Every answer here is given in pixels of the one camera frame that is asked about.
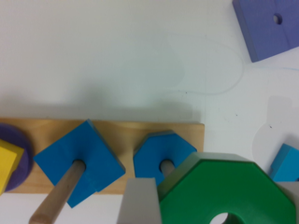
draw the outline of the foam block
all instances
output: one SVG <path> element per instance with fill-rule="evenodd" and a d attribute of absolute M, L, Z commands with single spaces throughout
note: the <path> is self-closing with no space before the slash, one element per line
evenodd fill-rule
<path fill-rule="evenodd" d="M 0 195 L 6 190 L 12 173 L 17 169 L 23 148 L 0 139 Z"/>
<path fill-rule="evenodd" d="M 253 62 L 299 47 L 299 1 L 233 0 L 233 5 Z"/>
<path fill-rule="evenodd" d="M 146 136 L 134 155 L 135 176 L 164 180 L 160 164 L 170 160 L 178 167 L 196 148 L 173 132 L 151 133 Z"/>
<path fill-rule="evenodd" d="M 296 205 L 296 224 L 299 224 L 299 182 L 278 182 L 277 184 Z"/>
<path fill-rule="evenodd" d="M 299 150 L 283 144 L 271 164 L 270 177 L 276 182 L 299 179 Z"/>
<path fill-rule="evenodd" d="M 159 186 L 163 224 L 295 224 L 288 196 L 258 165 L 220 153 L 193 153 Z"/>
<path fill-rule="evenodd" d="M 7 184 L 6 191 L 10 191 L 21 185 L 30 174 L 34 163 L 34 151 L 29 139 L 12 125 L 0 123 L 0 139 L 24 149 L 19 165 Z"/>
<path fill-rule="evenodd" d="M 101 191 L 125 173 L 125 169 L 90 120 L 83 122 L 35 156 L 35 161 L 56 185 L 74 160 L 82 160 L 86 170 L 68 204 L 76 206 Z"/>
<path fill-rule="evenodd" d="M 118 224 L 162 224 L 154 178 L 128 179 Z"/>

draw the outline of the green block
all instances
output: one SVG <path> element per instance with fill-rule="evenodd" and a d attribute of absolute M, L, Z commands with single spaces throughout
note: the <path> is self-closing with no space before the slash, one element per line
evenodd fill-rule
<path fill-rule="evenodd" d="M 252 161 L 231 154 L 191 154 L 159 186 L 163 224 L 295 224 L 292 201 Z"/>

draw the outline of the blue block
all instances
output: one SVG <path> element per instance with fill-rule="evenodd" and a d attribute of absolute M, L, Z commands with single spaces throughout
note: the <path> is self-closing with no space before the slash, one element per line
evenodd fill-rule
<path fill-rule="evenodd" d="M 156 178 L 157 186 L 164 180 L 162 161 L 170 160 L 177 168 L 196 148 L 173 132 L 150 133 L 134 155 L 135 176 Z"/>
<path fill-rule="evenodd" d="M 299 178 L 299 150 L 283 144 L 271 164 L 270 177 L 276 182 L 292 182 Z"/>
<path fill-rule="evenodd" d="M 299 0 L 233 0 L 233 5 L 253 63 L 299 47 Z"/>
<path fill-rule="evenodd" d="M 68 200 L 71 207 L 125 173 L 123 165 L 90 120 L 35 156 L 36 163 L 53 185 L 59 182 L 74 160 L 84 161 L 86 170 Z"/>

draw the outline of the wooden peg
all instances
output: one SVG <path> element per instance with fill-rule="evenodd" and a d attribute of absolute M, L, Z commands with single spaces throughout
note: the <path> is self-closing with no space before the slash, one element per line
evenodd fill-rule
<path fill-rule="evenodd" d="M 44 202 L 36 209 L 29 220 L 29 224 L 54 223 L 84 171 L 85 163 L 83 161 L 74 161 Z"/>
<path fill-rule="evenodd" d="M 164 175 L 164 178 L 167 178 L 175 169 L 174 163 L 169 160 L 162 161 L 160 164 L 160 170 Z"/>

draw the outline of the purple circle block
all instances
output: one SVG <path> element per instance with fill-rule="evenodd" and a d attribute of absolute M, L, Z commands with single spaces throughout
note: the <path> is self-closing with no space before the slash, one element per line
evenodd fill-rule
<path fill-rule="evenodd" d="M 15 189 L 25 181 L 30 174 L 34 153 L 30 141 L 14 126 L 0 123 L 0 139 L 24 149 L 18 168 L 12 173 L 7 184 L 6 192 Z"/>

